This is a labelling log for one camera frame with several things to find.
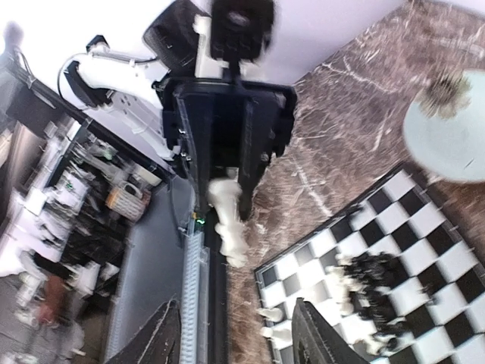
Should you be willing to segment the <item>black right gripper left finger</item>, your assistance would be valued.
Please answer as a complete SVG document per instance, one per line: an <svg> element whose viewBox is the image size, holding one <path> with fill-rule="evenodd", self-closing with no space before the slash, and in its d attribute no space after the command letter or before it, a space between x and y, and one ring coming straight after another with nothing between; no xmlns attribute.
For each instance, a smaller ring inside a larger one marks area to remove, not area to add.
<svg viewBox="0 0 485 364"><path fill-rule="evenodd" d="M180 305L170 300L139 329L108 364L177 364L180 361Z"/></svg>

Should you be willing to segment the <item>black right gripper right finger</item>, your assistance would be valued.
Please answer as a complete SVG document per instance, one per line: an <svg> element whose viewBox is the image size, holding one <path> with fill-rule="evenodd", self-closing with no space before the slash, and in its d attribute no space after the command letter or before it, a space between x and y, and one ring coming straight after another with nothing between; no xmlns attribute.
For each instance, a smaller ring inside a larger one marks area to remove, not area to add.
<svg viewBox="0 0 485 364"><path fill-rule="evenodd" d="M314 305L296 300L292 317L294 363L367 364L333 329Z"/></svg>

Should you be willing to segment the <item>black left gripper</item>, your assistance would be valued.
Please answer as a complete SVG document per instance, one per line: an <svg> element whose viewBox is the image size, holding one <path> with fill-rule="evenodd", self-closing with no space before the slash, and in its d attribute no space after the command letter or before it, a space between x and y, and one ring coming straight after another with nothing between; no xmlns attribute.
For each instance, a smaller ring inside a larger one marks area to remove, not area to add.
<svg viewBox="0 0 485 364"><path fill-rule="evenodd" d="M193 214L204 221L210 210L211 168L238 168L242 188L239 215L251 215L258 168L281 157L292 137L297 95L291 86L242 80L165 77L153 89L162 104L169 164L194 189Z"/></svg>

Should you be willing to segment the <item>white chess piece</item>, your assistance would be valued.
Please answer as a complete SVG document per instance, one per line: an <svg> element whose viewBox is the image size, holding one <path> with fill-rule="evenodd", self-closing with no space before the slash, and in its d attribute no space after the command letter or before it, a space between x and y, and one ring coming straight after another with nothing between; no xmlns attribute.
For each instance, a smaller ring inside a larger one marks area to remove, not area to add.
<svg viewBox="0 0 485 364"><path fill-rule="evenodd" d="M239 216L240 185L229 178L211 180L208 185L208 202L217 213L216 233L221 237L220 253L234 268L242 268L246 262L249 245L244 236L245 225Z"/></svg>

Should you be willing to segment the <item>black grey chessboard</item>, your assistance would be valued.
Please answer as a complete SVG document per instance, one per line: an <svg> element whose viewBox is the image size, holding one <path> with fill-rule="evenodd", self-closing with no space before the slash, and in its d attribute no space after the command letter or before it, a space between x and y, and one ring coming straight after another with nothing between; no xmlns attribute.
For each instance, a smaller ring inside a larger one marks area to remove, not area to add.
<svg viewBox="0 0 485 364"><path fill-rule="evenodd" d="M484 266L424 186L397 165L356 201L255 270L262 334L293 361L297 299L369 363L482 363Z"/></svg>

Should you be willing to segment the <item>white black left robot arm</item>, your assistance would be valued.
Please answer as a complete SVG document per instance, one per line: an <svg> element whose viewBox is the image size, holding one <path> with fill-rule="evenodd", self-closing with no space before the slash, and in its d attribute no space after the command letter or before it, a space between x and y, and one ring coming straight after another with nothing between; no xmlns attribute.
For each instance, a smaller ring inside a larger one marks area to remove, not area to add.
<svg viewBox="0 0 485 364"><path fill-rule="evenodd" d="M288 146L297 103L291 86L267 83L259 64L271 46L273 1L213 1L209 11L175 1L149 25L146 61L113 52L95 36L63 68L88 108L118 112L123 121L195 192L204 218L220 187L237 172L236 210L246 220L273 157Z"/></svg>

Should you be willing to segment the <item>white chess pieces pile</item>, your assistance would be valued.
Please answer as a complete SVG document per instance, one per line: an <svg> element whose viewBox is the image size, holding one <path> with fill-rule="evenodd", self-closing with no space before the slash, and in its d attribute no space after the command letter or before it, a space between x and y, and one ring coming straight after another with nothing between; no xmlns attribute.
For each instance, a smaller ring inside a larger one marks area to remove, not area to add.
<svg viewBox="0 0 485 364"><path fill-rule="evenodd" d="M359 315L368 305L367 301L348 289L347 278L329 273L320 259L299 265L297 258L289 254L258 268L255 275L261 311L268 313L264 317L264 329L283 332L267 339L276 363L293 362L290 335L298 298L312 303L331 328L368 362L383 360L403 347L398 337L377 335L374 322Z"/></svg>

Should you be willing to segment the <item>black chess pieces pile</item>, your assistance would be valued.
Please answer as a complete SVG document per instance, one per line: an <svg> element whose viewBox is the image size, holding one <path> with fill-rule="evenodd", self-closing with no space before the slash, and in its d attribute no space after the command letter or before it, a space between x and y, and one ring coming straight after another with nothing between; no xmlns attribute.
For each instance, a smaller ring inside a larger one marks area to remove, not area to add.
<svg viewBox="0 0 485 364"><path fill-rule="evenodd" d="M402 336L408 326L397 319L390 298L383 292L398 284L398 258L381 252L377 255L362 253L355 257L340 255L337 259L343 269L343 282L349 289L351 302L358 305L360 318L375 324L377 336Z"/></svg>

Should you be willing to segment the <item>pale green flower plate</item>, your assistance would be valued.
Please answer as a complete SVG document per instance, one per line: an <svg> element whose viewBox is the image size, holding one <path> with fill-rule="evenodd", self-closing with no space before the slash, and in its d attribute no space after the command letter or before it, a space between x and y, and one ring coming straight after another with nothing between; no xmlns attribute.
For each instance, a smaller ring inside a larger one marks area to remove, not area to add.
<svg viewBox="0 0 485 364"><path fill-rule="evenodd" d="M484 71L444 70L414 97L402 125L411 158L431 175L484 182Z"/></svg>

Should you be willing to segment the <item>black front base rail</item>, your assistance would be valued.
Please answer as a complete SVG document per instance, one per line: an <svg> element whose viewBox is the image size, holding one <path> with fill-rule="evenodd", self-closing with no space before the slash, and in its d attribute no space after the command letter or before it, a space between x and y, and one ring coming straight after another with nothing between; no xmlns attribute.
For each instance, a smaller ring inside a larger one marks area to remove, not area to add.
<svg viewBox="0 0 485 364"><path fill-rule="evenodd" d="M182 229L175 209L173 180L169 180L167 190L172 222L176 227L180 246L184 248L185 252L189 223L195 217L189 215L186 228ZM219 253L221 238L214 229L218 222L216 213L214 211L209 212L206 219L202 222L204 223L205 246L208 247L210 257L206 363L228 363L230 361L230 345L228 336L227 264L226 259Z"/></svg>

